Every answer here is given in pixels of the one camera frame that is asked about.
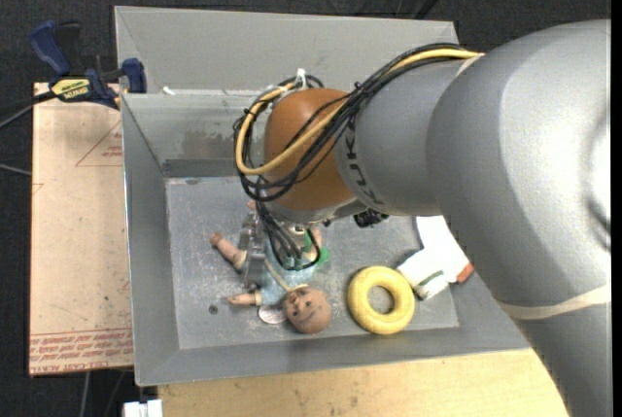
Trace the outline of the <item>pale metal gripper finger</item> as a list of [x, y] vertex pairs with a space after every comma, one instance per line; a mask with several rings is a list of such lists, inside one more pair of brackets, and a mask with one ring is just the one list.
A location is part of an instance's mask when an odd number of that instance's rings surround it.
[[263, 284], [264, 253], [251, 253], [246, 258], [243, 282], [246, 288], [260, 288]]
[[258, 253], [263, 248], [263, 230], [260, 218], [255, 214], [248, 214], [241, 226], [239, 234], [239, 249], [248, 253]]

